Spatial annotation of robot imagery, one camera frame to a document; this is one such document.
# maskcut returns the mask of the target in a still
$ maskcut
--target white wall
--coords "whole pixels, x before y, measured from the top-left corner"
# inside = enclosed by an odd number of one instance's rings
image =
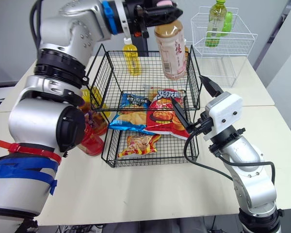
[[[291,55],[268,85],[267,90],[291,129]]]
[[[257,68],[264,86],[272,81],[291,55],[291,11]]]
[[[56,14],[68,0],[44,0],[42,19]],[[227,0],[226,6],[238,7],[239,14],[258,39],[249,56],[254,64],[268,40],[288,0]],[[17,81],[35,60],[35,47],[29,29],[29,12],[34,0],[0,0],[0,82]],[[199,6],[212,6],[215,0],[178,0],[184,11],[180,20],[185,37],[191,40],[191,18]],[[149,30],[149,50],[157,50],[153,29]],[[104,43],[108,50],[120,50],[123,36],[117,35]]]

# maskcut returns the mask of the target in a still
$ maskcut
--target red chip bag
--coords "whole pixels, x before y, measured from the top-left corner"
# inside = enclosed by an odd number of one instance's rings
[[[157,89],[157,95],[149,108],[158,110],[147,112],[145,130],[158,134],[171,134],[186,140],[189,134],[172,110],[173,106],[170,99],[170,97],[173,97],[183,106],[183,96],[181,94],[181,91],[174,89]]]

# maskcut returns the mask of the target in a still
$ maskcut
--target white wire basket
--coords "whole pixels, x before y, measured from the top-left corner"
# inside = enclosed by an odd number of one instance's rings
[[[220,36],[216,47],[205,45],[209,11],[211,7],[201,6],[199,13],[191,19],[193,46],[197,51],[198,63],[202,75],[205,75],[221,87],[232,87],[235,83],[258,34],[251,33],[241,17],[238,8],[226,8],[233,14],[232,29]]]

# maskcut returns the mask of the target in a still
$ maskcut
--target floor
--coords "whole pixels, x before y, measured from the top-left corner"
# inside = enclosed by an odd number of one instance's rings
[[[282,233],[291,233],[291,210],[285,210],[281,218]],[[210,233],[214,216],[164,219],[142,222],[109,223],[102,229],[93,228],[92,233]],[[242,226],[237,215],[217,216],[213,227],[218,233],[240,233]],[[39,227],[39,233],[55,233],[57,226]]]

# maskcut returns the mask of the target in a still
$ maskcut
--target blue chip bag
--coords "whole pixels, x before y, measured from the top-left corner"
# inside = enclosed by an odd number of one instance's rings
[[[146,97],[123,94],[120,105],[123,111],[116,113],[109,129],[132,130],[153,135],[154,133],[144,131],[146,127],[146,110],[149,105],[150,101]]]

